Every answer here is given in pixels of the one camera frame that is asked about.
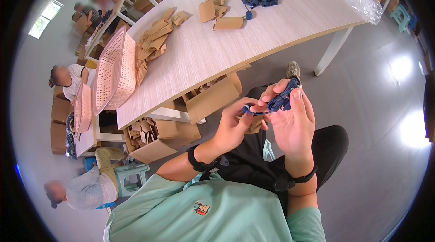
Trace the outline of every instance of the finger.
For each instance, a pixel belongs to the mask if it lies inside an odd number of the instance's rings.
[[[269,102],[276,96],[276,93],[273,91],[273,88],[275,87],[275,84],[272,84],[266,88],[266,91],[261,94],[261,97],[259,100],[263,102]]]
[[[273,91],[275,93],[281,93],[282,91],[284,91],[287,87],[287,84],[290,82],[290,80],[288,79],[282,79],[280,80],[278,83],[275,84]]]
[[[239,120],[239,124],[237,124],[237,126],[236,126],[235,129],[236,129],[239,133],[244,134],[244,132],[245,132],[245,131],[249,128],[249,126],[251,125],[253,116],[254,116],[253,114],[244,113],[244,114],[242,115],[242,117],[240,118],[240,120]]]
[[[264,120],[265,122],[269,122],[269,121],[271,120],[269,114],[265,114],[265,115],[263,115],[263,120]]]
[[[315,123],[316,121],[314,118],[313,105],[309,101],[307,95],[305,94],[304,90],[302,90],[302,88],[301,88],[301,93],[302,93],[302,99],[304,100],[305,112],[307,113],[307,117],[311,122]]]
[[[305,112],[305,104],[302,99],[302,93],[300,88],[295,88],[290,93],[290,106],[293,110],[293,115],[296,120],[303,120],[307,118]]]
[[[268,130],[268,126],[266,125],[266,122],[264,121],[264,119],[261,120],[260,129]]]
[[[242,108],[245,104],[248,104],[248,103],[256,104],[257,101],[258,100],[255,98],[247,98],[247,97],[241,98],[241,99],[237,100],[235,103],[233,103],[231,106],[226,108],[222,112],[222,116],[225,114],[229,117],[235,117],[237,114],[239,114],[242,111]]]

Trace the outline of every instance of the sneaker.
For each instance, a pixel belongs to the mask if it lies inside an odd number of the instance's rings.
[[[299,76],[301,76],[301,69],[299,69],[299,65],[297,65],[297,63],[294,60],[288,63],[286,76],[288,79],[296,76],[297,79],[299,80]]]

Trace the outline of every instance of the woman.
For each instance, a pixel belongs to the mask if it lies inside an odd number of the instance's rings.
[[[63,94],[74,105],[74,99],[79,90],[80,84],[91,86],[95,78],[95,69],[86,68],[79,64],[70,65],[68,68],[63,65],[55,65],[50,71],[48,85],[63,86]]]
[[[109,10],[113,10],[113,7],[118,1],[119,0],[91,0],[91,2],[98,5],[99,9],[101,10],[101,18],[103,18]],[[121,13],[125,16],[128,15],[127,8],[124,5],[121,7]],[[109,34],[115,32],[119,20],[121,20],[121,18],[117,16],[107,28],[107,32]]]

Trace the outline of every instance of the black wrist strap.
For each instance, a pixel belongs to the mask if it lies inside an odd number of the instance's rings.
[[[284,170],[285,173],[283,173],[281,176],[279,176],[276,179],[273,186],[276,191],[284,192],[287,189],[294,187],[296,183],[304,183],[311,180],[311,178],[314,176],[316,171],[317,171],[317,166],[315,165],[313,167],[313,170],[308,175],[299,178],[293,178],[286,170]]]
[[[209,164],[205,164],[203,162],[198,162],[195,158],[195,155],[193,152],[195,151],[195,148],[198,146],[191,147],[188,152],[188,160],[189,163],[193,166],[193,169],[198,172],[216,172],[222,167],[228,166],[230,163],[225,158],[225,156],[221,155],[213,160],[213,162]]]

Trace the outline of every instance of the blue cable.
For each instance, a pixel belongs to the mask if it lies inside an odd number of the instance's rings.
[[[262,114],[276,113],[280,109],[281,110],[289,110],[289,109],[291,109],[289,95],[291,93],[291,90],[298,88],[298,87],[299,87],[299,80],[297,78],[292,78],[290,80],[290,82],[287,84],[287,87],[285,88],[285,90],[282,91],[282,93],[280,93],[278,96],[272,98],[272,100],[268,102],[267,108],[269,111],[267,113],[261,113],[261,112],[253,113],[253,112],[251,112],[249,110],[249,108],[251,106],[253,106],[252,103],[244,105],[242,108],[242,112],[253,114],[253,115],[262,115]]]

